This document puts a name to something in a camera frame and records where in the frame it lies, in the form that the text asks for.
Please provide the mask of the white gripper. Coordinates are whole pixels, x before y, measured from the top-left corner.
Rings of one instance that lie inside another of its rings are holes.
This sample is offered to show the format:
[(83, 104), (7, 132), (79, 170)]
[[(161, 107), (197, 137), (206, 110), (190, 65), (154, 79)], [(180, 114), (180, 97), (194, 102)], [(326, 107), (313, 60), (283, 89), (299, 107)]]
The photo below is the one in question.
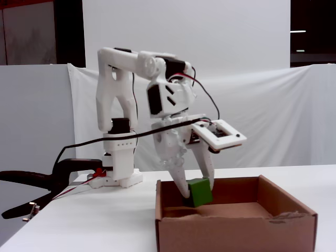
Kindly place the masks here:
[[(194, 119), (204, 118), (205, 114), (178, 114), (166, 117), (153, 123), (153, 129), (170, 126)], [(154, 145), (161, 164), (170, 173), (175, 185), (184, 198), (190, 197), (190, 189), (185, 177), (183, 168), (183, 156), (186, 152), (186, 145), (189, 144), (192, 134), (190, 125), (165, 130), (153, 135)], [(210, 188), (214, 186), (214, 167), (211, 152), (206, 143), (193, 145), (193, 153), (202, 172), (203, 178), (209, 179)]]

